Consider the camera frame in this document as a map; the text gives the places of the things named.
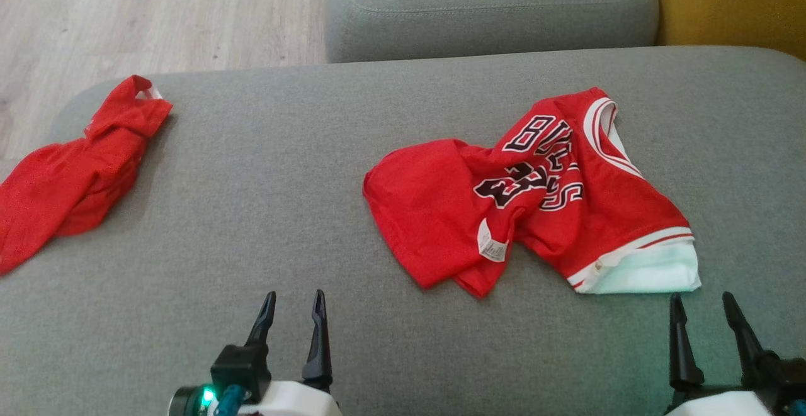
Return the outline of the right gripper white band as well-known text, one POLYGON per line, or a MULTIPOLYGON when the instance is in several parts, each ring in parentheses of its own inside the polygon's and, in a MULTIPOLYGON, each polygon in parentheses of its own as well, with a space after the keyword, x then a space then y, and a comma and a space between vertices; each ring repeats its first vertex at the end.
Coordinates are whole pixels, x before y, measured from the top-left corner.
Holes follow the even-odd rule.
MULTIPOLYGON (((742 368, 742 386, 757 386, 763 381, 758 359, 764 356, 751 325, 746 320, 735 296, 722 293, 728 326, 733 330, 742 368)), ((687 313, 680 293, 669 301, 669 385, 673 400, 666 415, 774 415, 776 388, 743 388, 740 386, 705 386, 703 372, 697 367, 688 337, 687 313)))

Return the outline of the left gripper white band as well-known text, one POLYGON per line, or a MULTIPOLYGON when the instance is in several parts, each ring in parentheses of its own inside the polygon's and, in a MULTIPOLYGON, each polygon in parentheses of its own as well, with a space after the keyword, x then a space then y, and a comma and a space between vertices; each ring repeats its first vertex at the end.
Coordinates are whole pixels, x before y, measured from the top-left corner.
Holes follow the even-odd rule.
MULTIPOLYGON (((245 347, 267 347, 268 331, 273 326, 276 308, 276 291, 270 291, 254 319, 245 341, 245 347)), ((318 289, 312 307, 314 329, 310 350, 302 368, 302 383, 273 381, 257 404, 240 407, 239 415, 341 415, 334 397, 317 388, 330 388, 333 384, 330 334, 327 326, 326 297, 318 289)))

